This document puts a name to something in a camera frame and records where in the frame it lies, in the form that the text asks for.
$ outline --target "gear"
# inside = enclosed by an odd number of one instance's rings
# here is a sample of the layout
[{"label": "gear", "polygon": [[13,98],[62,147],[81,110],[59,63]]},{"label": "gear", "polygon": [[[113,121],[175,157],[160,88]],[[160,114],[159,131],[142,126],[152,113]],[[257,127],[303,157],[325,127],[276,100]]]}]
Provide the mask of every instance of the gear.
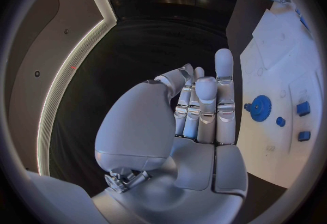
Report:
[{"label": "gear", "polygon": [[256,122],[266,120],[271,112],[271,101],[265,95],[257,96],[251,105],[251,118]]}]

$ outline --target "light strip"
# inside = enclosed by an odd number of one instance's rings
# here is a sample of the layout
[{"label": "light strip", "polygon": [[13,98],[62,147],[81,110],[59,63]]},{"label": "light strip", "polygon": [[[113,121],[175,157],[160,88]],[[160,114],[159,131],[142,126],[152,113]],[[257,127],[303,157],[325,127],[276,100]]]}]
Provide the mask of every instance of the light strip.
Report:
[{"label": "light strip", "polygon": [[52,92],[53,90],[53,86],[55,85],[55,82],[57,82],[57,77],[58,75],[60,74],[60,72],[63,70],[63,68],[66,67],[66,63],[67,61],[70,59],[70,56],[72,56],[74,53],[75,53],[75,50],[82,44],[84,43],[88,38],[89,36],[101,25],[104,24],[104,20],[101,20],[97,25],[95,25],[78,43],[77,45],[73,48],[73,50],[69,53],[69,55],[67,56],[67,58],[65,59],[65,61],[63,62],[63,64],[61,65],[60,69],[58,70],[56,76],[54,77],[54,80],[52,81],[51,83],[51,86],[50,86],[50,89],[46,95],[46,98],[45,98],[45,101],[44,101],[44,104],[43,104],[43,108],[42,108],[42,112],[41,112],[41,116],[40,116],[40,120],[39,120],[39,127],[38,127],[38,137],[37,137],[37,161],[38,161],[38,173],[41,175],[42,174],[42,171],[43,169],[41,168],[41,165],[40,165],[40,158],[39,158],[39,143],[40,143],[40,128],[41,128],[41,124],[43,122],[43,119],[44,119],[44,110],[45,110],[45,107],[47,105],[47,102],[49,100],[49,95],[50,93]]}]

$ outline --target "led light strip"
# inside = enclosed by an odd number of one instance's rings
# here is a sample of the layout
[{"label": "led light strip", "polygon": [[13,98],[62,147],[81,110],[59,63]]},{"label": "led light strip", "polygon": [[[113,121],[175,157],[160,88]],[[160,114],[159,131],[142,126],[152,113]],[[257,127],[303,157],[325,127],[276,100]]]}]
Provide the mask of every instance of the led light strip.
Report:
[{"label": "led light strip", "polygon": [[50,175],[51,132],[62,96],[78,67],[108,31],[104,20],[93,27],[70,52],[51,84],[43,105],[38,128],[37,158],[40,175]]}]

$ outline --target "blue gear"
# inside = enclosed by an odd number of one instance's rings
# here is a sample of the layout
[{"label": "blue gear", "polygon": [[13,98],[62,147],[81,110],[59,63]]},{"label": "blue gear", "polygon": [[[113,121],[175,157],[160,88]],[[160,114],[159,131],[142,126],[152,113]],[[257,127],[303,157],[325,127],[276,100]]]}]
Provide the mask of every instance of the blue gear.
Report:
[{"label": "blue gear", "polygon": [[251,105],[251,118],[256,122],[266,120],[271,112],[271,101],[265,95],[257,96]]}]

